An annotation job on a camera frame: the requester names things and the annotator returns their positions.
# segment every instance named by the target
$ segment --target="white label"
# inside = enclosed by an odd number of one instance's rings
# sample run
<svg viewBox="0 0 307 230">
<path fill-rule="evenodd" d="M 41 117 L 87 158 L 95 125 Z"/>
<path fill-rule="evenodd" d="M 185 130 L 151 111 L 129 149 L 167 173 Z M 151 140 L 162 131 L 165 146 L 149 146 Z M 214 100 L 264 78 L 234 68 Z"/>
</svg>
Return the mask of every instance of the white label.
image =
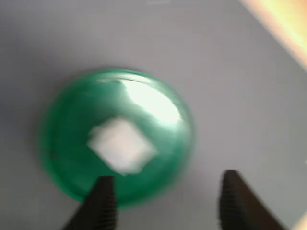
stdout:
<svg viewBox="0 0 307 230">
<path fill-rule="evenodd" d="M 95 127 L 88 146 L 114 171 L 139 173 L 157 154 L 154 146 L 132 122 L 117 118 Z"/>
</svg>

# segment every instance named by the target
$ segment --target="bright light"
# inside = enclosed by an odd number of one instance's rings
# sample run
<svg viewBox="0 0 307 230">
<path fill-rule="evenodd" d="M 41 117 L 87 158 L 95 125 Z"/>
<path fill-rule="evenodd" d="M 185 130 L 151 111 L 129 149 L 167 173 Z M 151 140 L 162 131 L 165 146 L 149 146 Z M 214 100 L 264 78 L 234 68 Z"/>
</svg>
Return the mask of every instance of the bright light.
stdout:
<svg viewBox="0 0 307 230">
<path fill-rule="evenodd" d="M 123 80 L 122 83 L 131 100 L 160 121 L 175 123 L 180 120 L 180 113 L 176 106 L 156 89 L 132 80 Z"/>
</svg>

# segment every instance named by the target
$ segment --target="gray surface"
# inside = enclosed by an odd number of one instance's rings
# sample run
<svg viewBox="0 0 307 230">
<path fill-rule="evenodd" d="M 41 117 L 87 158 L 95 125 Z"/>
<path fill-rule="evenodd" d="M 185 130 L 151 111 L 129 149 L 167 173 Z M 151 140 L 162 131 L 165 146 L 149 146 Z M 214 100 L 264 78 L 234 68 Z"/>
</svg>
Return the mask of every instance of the gray surface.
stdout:
<svg viewBox="0 0 307 230">
<path fill-rule="evenodd" d="M 124 67 L 172 84 L 197 123 L 195 157 L 157 200 L 123 210 L 119 230 L 218 229 L 224 169 L 239 169 L 292 226 L 307 208 L 307 77 L 232 0 L 0 2 L 0 228 L 59 229 L 77 207 L 47 179 L 34 124 L 80 72 Z"/>
</svg>

